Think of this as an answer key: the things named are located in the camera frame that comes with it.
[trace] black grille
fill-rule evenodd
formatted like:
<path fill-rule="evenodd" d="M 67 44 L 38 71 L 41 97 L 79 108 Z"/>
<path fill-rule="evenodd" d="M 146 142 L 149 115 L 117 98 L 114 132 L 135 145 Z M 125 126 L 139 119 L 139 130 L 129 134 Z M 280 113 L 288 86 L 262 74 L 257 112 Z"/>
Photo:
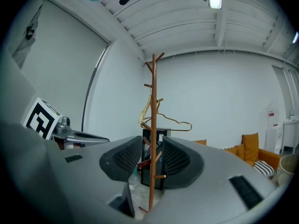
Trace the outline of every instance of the black grille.
<path fill-rule="evenodd" d="M 141 145 L 135 143 L 115 154 L 113 161 L 117 166 L 126 170 L 131 175 L 140 159 L 140 155 Z"/>
<path fill-rule="evenodd" d="M 141 157 L 141 136 L 104 153 L 100 167 L 106 175 L 116 181 L 127 181 Z"/>
<path fill-rule="evenodd" d="M 164 145 L 164 161 L 167 166 L 167 174 L 175 175 L 183 171 L 190 163 L 190 158 L 186 152 L 165 143 Z"/>
<path fill-rule="evenodd" d="M 166 166 L 166 189 L 188 187 L 200 176 L 204 168 L 201 155 L 183 145 L 184 142 L 190 141 L 174 141 L 170 137 L 163 137 L 162 154 Z"/>
<path fill-rule="evenodd" d="M 79 160 L 79 159 L 82 159 L 83 157 L 79 154 L 77 155 L 74 155 L 74 156 L 70 156 L 70 157 L 66 157 L 65 160 L 67 162 L 73 162 L 73 161 L 76 161 L 76 160 Z"/>

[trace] wire hanger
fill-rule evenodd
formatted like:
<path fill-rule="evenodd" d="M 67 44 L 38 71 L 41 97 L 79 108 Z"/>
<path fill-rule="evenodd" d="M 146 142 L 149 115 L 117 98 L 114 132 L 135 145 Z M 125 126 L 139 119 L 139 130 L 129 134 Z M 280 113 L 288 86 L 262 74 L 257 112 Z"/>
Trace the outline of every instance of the wire hanger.
<path fill-rule="evenodd" d="M 158 103 L 158 106 L 157 106 L 157 114 L 162 115 L 165 119 L 172 120 L 172 121 L 174 121 L 174 122 L 176 122 L 176 123 L 178 123 L 178 124 L 188 124 L 188 125 L 190 125 L 190 129 L 188 129 L 188 130 L 185 130 L 185 129 L 171 129 L 171 131 L 185 131 L 185 132 L 187 132 L 187 131 L 192 130 L 192 124 L 190 124 L 190 123 L 188 123 L 188 122 L 185 122 L 185 121 L 178 122 L 178 121 L 175 120 L 175 119 L 168 118 L 168 117 L 166 117 L 164 114 L 159 113 L 159 107 L 160 107 L 160 105 L 161 105 L 161 101 L 163 101 L 163 100 L 164 100 L 164 99 L 159 99 L 159 100 L 157 100 L 157 103 Z M 149 109 L 150 106 L 151 106 L 151 94 L 149 95 L 149 100 L 148 100 L 147 104 L 145 105 L 144 109 L 142 110 L 142 112 L 141 112 L 141 114 L 140 114 L 140 116 L 139 116 L 138 123 L 140 124 L 140 127 L 141 127 L 141 128 L 143 128 L 143 126 L 141 125 L 141 123 L 145 123 L 145 124 L 146 124 L 147 122 L 149 122 L 149 121 L 151 120 L 151 117 L 145 117 L 145 114 L 146 114 L 146 112 L 148 111 L 148 109 Z"/>

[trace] wooden coat rack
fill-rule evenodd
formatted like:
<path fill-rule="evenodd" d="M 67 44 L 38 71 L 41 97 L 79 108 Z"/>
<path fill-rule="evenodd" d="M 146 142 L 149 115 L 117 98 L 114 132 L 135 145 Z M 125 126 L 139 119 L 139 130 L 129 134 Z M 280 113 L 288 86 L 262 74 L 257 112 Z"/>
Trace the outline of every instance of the wooden coat rack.
<path fill-rule="evenodd" d="M 152 67 L 148 62 L 145 64 L 152 73 L 151 85 L 145 84 L 145 86 L 152 89 L 151 94 L 151 127 L 149 127 L 144 122 L 141 126 L 148 129 L 151 132 L 151 142 L 149 142 L 145 137 L 143 140 L 150 146 L 150 178 L 149 178 L 149 211 L 153 208 L 154 193 L 155 193 L 155 179 L 166 178 L 166 175 L 156 176 L 156 162 L 161 157 L 162 152 L 158 155 L 156 154 L 156 143 L 157 143 L 157 62 L 164 56 L 162 53 L 158 58 L 153 54 L 153 65 Z"/>

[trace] ceiling beam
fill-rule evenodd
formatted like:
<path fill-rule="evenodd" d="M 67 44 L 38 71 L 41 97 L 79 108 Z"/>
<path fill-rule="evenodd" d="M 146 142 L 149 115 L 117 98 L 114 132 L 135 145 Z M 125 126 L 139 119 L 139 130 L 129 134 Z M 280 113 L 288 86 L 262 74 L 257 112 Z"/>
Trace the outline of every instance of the ceiling beam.
<path fill-rule="evenodd" d="M 246 51 L 246 52 L 252 52 L 256 54 L 261 54 L 264 56 L 272 57 L 278 60 L 281 60 L 285 63 L 288 63 L 292 66 L 295 66 L 294 62 L 291 62 L 287 59 L 285 59 L 283 56 L 277 56 L 271 53 L 264 52 L 260 47 L 257 46 L 251 46 L 251 45 L 245 45 L 241 44 L 239 42 L 231 42 L 228 46 L 220 46 L 216 47 L 214 46 L 213 42 L 205 42 L 205 43 L 191 43 L 191 44 L 185 44 L 184 46 L 179 46 L 177 48 L 170 48 L 170 49 L 163 49 L 165 52 L 165 55 L 163 58 L 169 57 L 169 56 L 174 56 L 174 55 L 179 55 L 179 54 L 184 54 L 184 53 L 189 53 L 189 52 L 195 52 L 195 51 L 209 51 L 209 50 L 233 50 L 233 51 Z M 147 61 L 150 61 L 151 57 L 150 55 L 147 56 Z"/>
<path fill-rule="evenodd" d="M 288 49 L 288 51 L 285 53 L 285 59 L 288 60 L 290 59 L 290 57 L 295 53 L 295 51 L 298 52 L 298 44 L 295 43 L 295 44 L 292 44 L 290 46 L 290 48 Z"/>
<path fill-rule="evenodd" d="M 169 43 L 173 45 L 192 42 L 197 39 L 201 41 L 213 39 L 215 33 L 214 28 L 203 27 L 202 29 L 197 30 L 197 27 L 199 27 L 199 25 L 195 23 L 185 26 L 173 27 L 168 29 L 167 31 L 162 30 L 138 40 L 138 45 L 142 50 L 144 50 L 150 47 L 157 47 L 161 45 L 163 47 L 167 47 Z"/>
<path fill-rule="evenodd" d="M 228 19 L 228 0 L 222 0 L 222 8 L 217 10 L 217 18 L 216 18 L 215 42 L 217 47 L 222 45 L 227 19 Z"/>
<path fill-rule="evenodd" d="M 201 3 L 205 2 L 200 2 L 200 0 L 158 0 L 154 4 L 144 7 L 143 1 L 141 1 L 140 6 L 134 6 L 134 10 L 132 11 L 131 9 L 124 10 L 121 14 L 116 16 L 116 18 L 124 27 L 131 29 L 138 24 L 147 22 L 162 14 L 166 15 L 166 17 L 161 17 L 162 20 L 167 18 L 168 13 L 175 11 L 179 13 L 176 15 L 177 17 L 184 16 L 184 10 L 189 8 L 202 7 L 193 14 L 193 17 L 201 17 L 200 12 L 203 12 L 203 17 L 205 17 L 206 14 L 213 13 L 213 10 L 209 8 L 207 4 L 206 7 L 204 7 L 205 4 L 203 5 Z"/>
<path fill-rule="evenodd" d="M 277 40 L 277 38 L 279 37 L 279 35 L 281 33 L 284 23 L 285 23 L 285 16 L 281 12 L 278 15 L 278 18 L 276 20 L 276 23 L 273 27 L 273 30 L 272 30 L 270 36 L 268 37 L 266 43 L 263 46 L 263 49 L 265 52 L 269 52 L 271 50 L 271 48 L 273 47 L 273 44 L 275 43 L 275 41 Z"/>
<path fill-rule="evenodd" d="M 114 42 L 121 39 L 131 48 L 136 56 L 145 62 L 145 53 L 140 49 L 127 30 L 119 21 L 100 3 L 90 0 L 51 0 L 65 11 L 92 27 L 99 35 Z"/>
<path fill-rule="evenodd" d="M 184 25 L 190 22 L 215 22 L 216 24 L 216 17 L 215 18 L 201 18 L 198 16 L 194 16 L 194 14 L 200 13 L 201 16 L 204 16 L 206 14 L 210 14 L 211 10 L 210 8 L 204 8 L 200 9 L 200 11 L 197 8 L 187 8 L 183 10 L 176 10 L 169 12 L 167 14 L 162 14 L 159 16 L 156 16 L 154 18 L 145 20 L 144 22 L 132 26 L 125 26 L 128 28 L 128 32 L 136 37 L 140 37 L 143 34 L 151 34 L 153 32 L 167 29 L 170 27 L 178 26 L 178 25 Z"/>

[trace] striped pillow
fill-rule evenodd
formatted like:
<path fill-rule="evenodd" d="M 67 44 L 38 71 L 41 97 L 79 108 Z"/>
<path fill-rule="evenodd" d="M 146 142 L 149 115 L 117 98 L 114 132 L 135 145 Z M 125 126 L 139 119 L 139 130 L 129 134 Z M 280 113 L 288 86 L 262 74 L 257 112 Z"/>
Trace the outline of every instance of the striped pillow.
<path fill-rule="evenodd" d="M 253 168 L 261 174 L 263 174 L 264 176 L 272 176 L 275 174 L 274 168 L 262 160 L 254 162 Z"/>

